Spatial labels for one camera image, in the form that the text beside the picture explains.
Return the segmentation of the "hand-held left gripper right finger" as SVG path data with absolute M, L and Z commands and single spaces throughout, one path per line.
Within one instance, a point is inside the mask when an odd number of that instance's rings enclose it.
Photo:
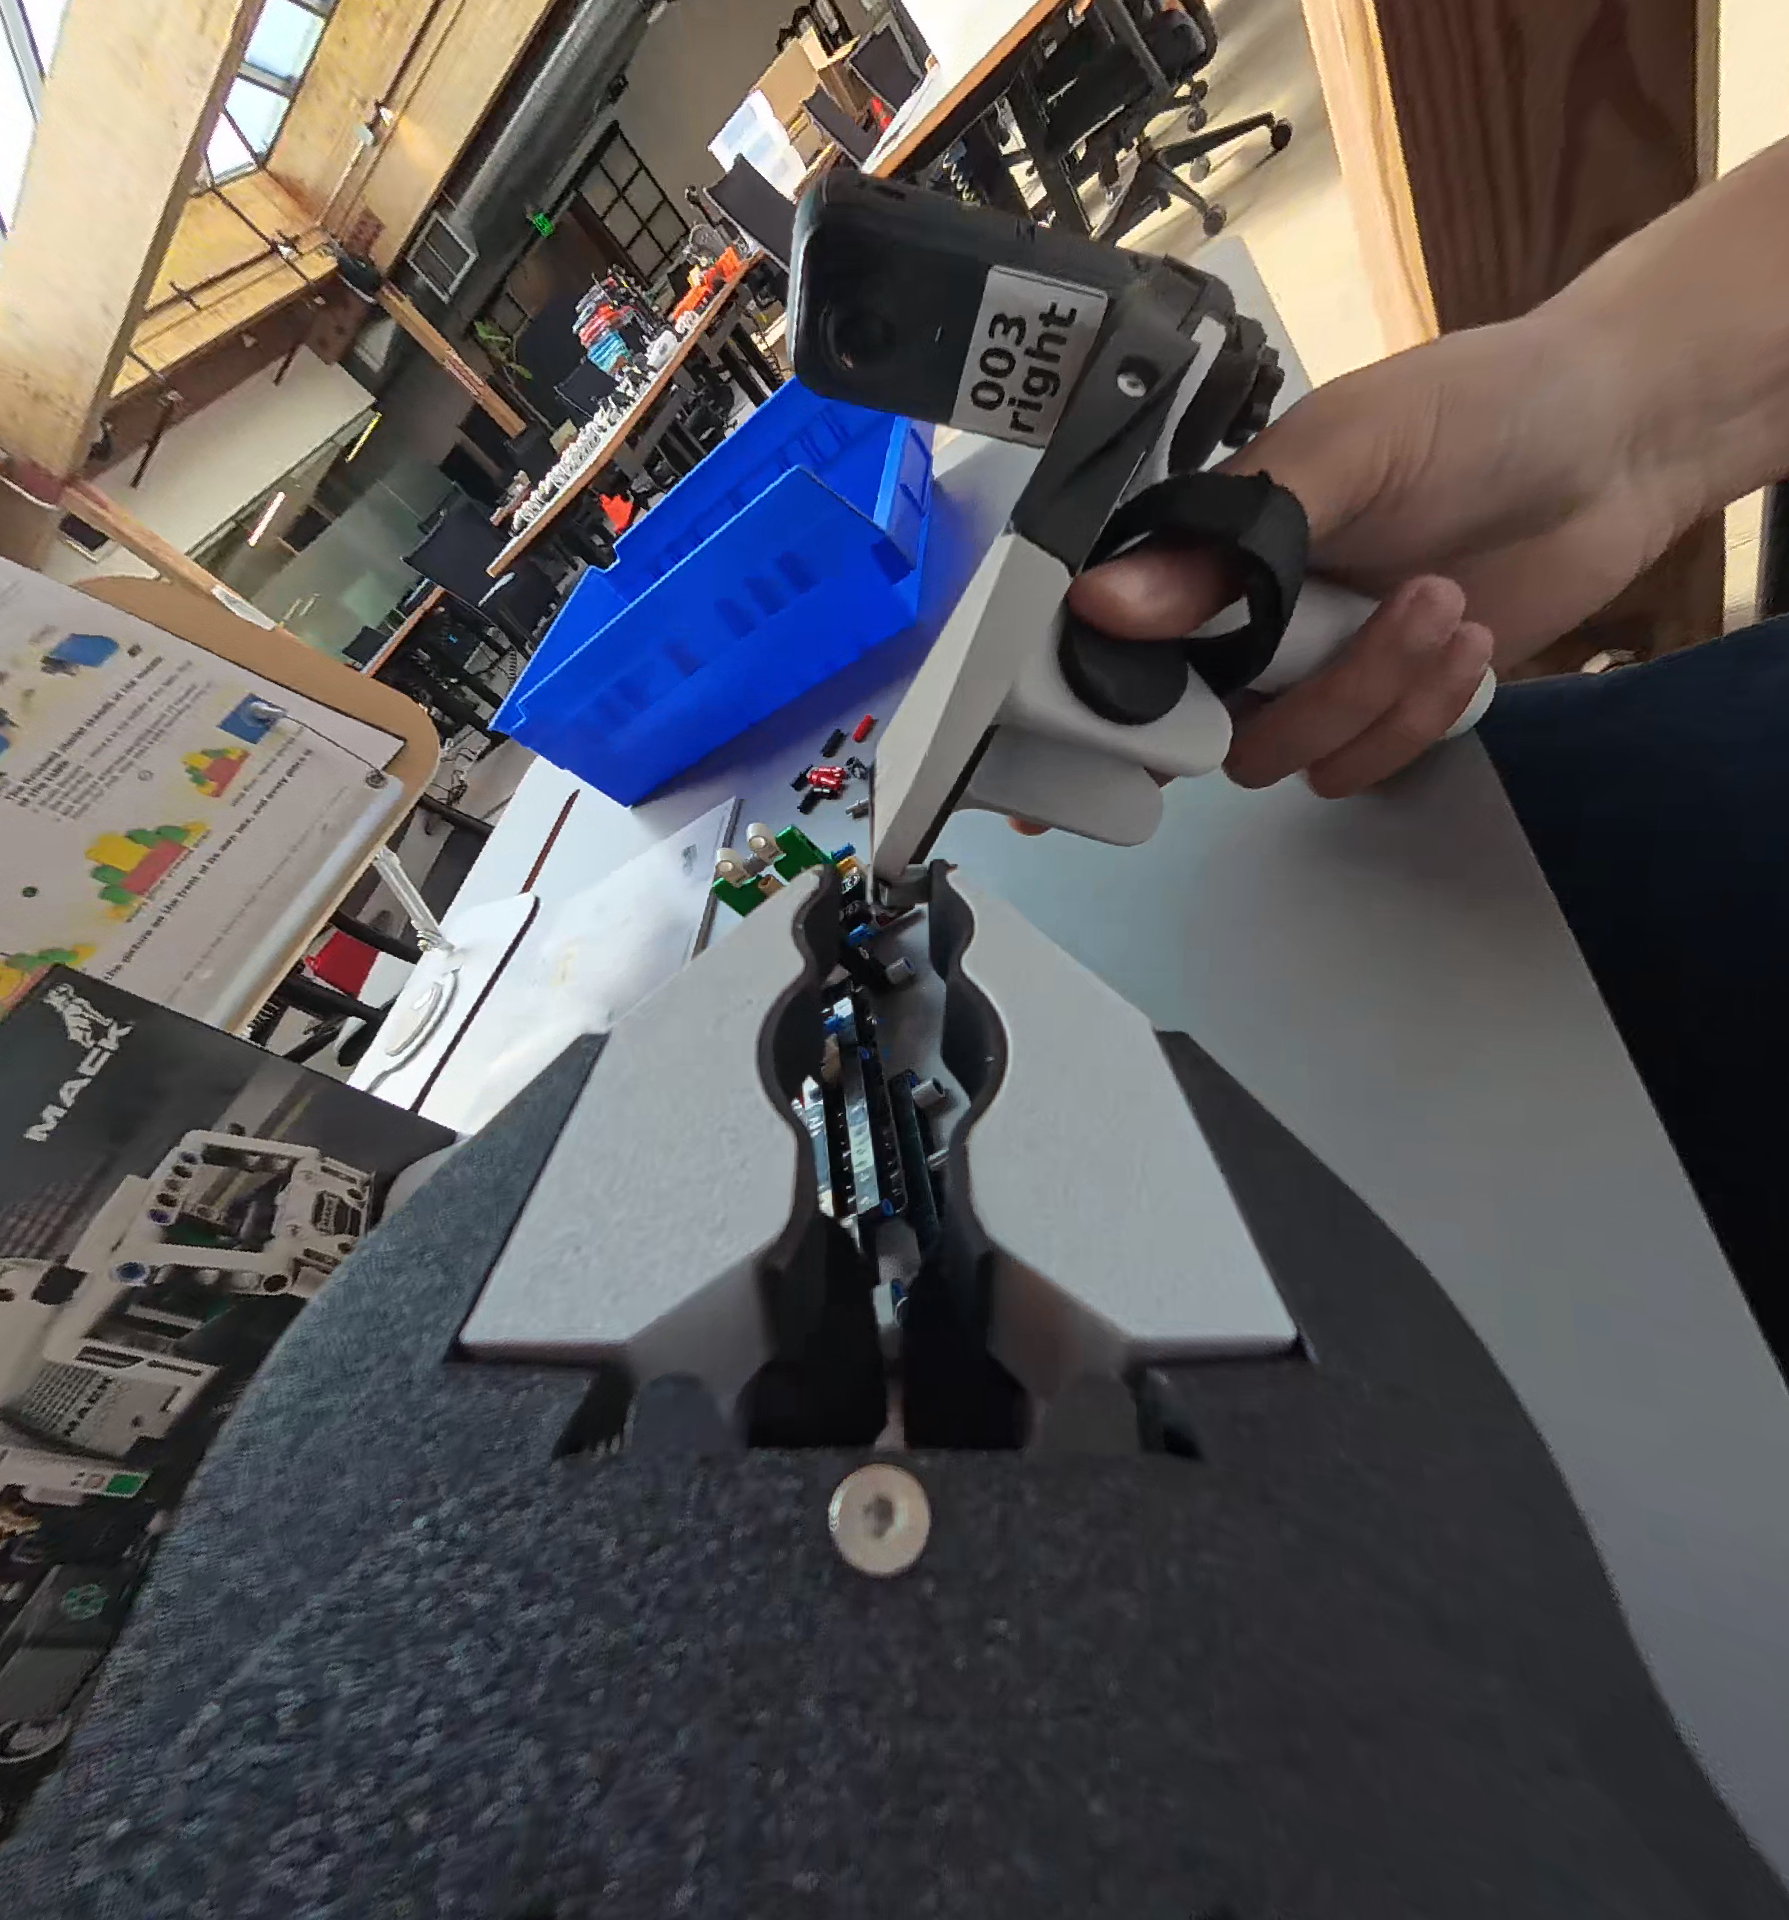
M 965 1105 L 905 1319 L 911 1448 L 1137 1448 L 1156 1379 L 1300 1330 L 1159 1029 L 1008 902 L 928 873 L 938 1050 Z

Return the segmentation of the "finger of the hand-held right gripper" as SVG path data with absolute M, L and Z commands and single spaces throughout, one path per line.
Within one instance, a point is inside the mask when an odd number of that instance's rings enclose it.
M 1050 653 L 1057 559 L 1005 533 L 977 564 L 886 724 L 875 760 L 873 890 L 911 892 L 1023 675 Z

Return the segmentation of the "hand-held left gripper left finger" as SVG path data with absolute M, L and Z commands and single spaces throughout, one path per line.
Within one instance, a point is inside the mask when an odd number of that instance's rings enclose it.
M 603 1038 L 459 1342 L 479 1362 L 696 1381 L 762 1448 L 886 1426 L 875 1270 L 794 1110 L 825 1048 L 841 890 L 791 880 Z

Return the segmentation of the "black lego truck chassis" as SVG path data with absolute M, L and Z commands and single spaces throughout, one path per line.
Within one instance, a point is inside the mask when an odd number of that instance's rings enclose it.
M 958 1094 L 930 1038 L 938 1006 L 922 970 L 922 912 L 875 906 L 850 848 L 837 873 L 841 958 L 820 991 L 818 1067 L 793 1105 L 810 1141 L 816 1205 L 866 1263 L 876 1321 L 892 1338 L 938 1251 Z

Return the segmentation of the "person's right forearm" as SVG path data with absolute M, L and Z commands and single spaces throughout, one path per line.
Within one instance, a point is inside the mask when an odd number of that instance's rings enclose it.
M 1789 477 L 1789 136 L 1664 214 L 1540 314 L 1559 473 L 1550 607 L 1521 660 L 1695 525 Z

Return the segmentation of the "green lego assembly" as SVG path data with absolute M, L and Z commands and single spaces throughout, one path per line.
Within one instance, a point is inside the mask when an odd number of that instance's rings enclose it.
M 789 882 L 816 869 L 837 866 L 837 856 L 794 827 L 769 828 L 752 823 L 741 846 L 714 856 L 713 899 L 738 918 L 757 912 Z

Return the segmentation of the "lego truck set box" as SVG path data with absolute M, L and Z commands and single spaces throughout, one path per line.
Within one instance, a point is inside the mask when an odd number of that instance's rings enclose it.
M 70 967 L 0 1021 L 0 1844 L 223 1423 L 454 1144 Z

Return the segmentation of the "person's right hand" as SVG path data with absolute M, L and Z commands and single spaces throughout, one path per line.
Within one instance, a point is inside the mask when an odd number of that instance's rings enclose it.
M 1221 467 L 1269 477 L 1311 567 L 1375 610 L 1326 668 L 1233 705 L 1226 773 L 1361 794 L 1439 745 L 1487 668 L 1602 610 L 1748 479 L 1729 353 L 1675 298 L 1580 280 L 1513 322 L 1344 376 Z

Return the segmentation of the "blue plastic bin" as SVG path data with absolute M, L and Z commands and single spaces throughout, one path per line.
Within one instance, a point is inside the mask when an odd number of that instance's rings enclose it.
M 494 731 L 632 807 L 902 636 L 935 436 L 783 384 L 578 579 Z

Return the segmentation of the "white stand base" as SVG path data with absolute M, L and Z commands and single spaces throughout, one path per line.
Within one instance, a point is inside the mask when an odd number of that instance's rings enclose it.
M 347 1083 L 416 1112 L 519 953 L 541 902 L 525 890 L 439 918 L 394 855 L 379 852 L 374 866 L 409 911 L 420 958 L 385 1005 Z

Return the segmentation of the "black office chair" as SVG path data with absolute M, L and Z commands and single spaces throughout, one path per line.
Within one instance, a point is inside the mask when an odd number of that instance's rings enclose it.
M 1195 212 L 1202 233 L 1219 238 L 1230 214 L 1202 187 L 1217 154 L 1265 136 L 1269 154 L 1287 153 L 1294 125 L 1259 110 L 1213 125 L 1207 110 L 1207 73 L 1219 50 L 1213 14 L 1206 5 L 1094 5 L 1116 50 L 1140 73 L 1139 92 L 1109 123 L 1116 156 L 1127 164 L 1105 189 L 1105 207 L 1091 223 L 1098 243 L 1125 243 L 1170 204 Z

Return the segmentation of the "wooden clipboard board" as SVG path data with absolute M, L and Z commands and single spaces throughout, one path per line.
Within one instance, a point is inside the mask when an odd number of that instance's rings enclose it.
M 366 679 L 343 660 L 307 647 L 276 627 L 243 619 L 237 603 L 184 582 L 135 576 L 92 576 L 80 593 L 109 610 L 126 612 L 167 635 L 228 660 L 259 682 L 327 709 L 338 736 L 356 728 L 393 742 L 393 756 L 374 765 L 379 803 L 347 838 L 317 852 L 295 897 L 254 937 L 252 954 L 227 982 L 192 1006 L 206 1025 L 241 1034 L 284 985 L 330 914 L 403 828 L 439 769 L 440 745 L 426 710 L 398 691 Z

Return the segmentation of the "wooden pillar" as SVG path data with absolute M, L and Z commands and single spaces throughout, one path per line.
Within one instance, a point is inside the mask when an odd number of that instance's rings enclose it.
M 1720 5 L 1300 13 L 1389 354 L 1518 333 L 1715 176 Z

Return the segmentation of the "person's dark blue trouser leg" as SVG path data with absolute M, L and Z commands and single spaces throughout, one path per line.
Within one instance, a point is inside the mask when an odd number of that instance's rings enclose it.
M 1789 614 L 1481 734 L 1789 1386 Z

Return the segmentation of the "printed instruction sheet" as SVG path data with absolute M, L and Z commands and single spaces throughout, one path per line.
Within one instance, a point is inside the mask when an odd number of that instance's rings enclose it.
M 338 726 L 0 556 L 0 1023 L 54 967 L 195 1017 L 379 803 Z

